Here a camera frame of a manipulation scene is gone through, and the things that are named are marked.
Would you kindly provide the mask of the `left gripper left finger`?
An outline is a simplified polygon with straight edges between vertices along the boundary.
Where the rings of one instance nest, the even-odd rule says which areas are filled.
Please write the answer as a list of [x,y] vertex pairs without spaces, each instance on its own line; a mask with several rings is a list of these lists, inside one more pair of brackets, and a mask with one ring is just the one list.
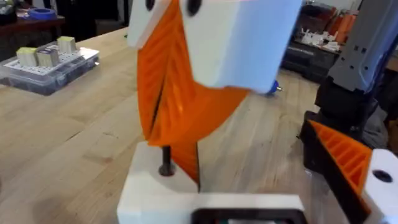
[[198,185],[174,161],[171,176],[162,176],[163,164],[160,147],[137,144],[121,194],[122,202],[174,202],[198,193]]

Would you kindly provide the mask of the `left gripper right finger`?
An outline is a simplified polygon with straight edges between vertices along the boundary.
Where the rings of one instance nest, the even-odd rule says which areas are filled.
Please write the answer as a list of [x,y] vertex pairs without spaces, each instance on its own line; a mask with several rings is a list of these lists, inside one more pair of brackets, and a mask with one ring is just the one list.
[[320,173],[350,223],[397,224],[397,156],[312,119],[299,138],[305,166]]

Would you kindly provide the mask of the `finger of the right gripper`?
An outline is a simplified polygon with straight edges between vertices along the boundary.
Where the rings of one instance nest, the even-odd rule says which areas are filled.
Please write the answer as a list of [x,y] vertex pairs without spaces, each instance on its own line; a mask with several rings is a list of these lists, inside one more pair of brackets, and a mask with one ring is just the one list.
[[300,1],[178,1],[155,146],[195,142],[273,85]]
[[137,94],[142,132],[150,139],[175,40],[178,1],[134,1],[127,44],[137,50]]

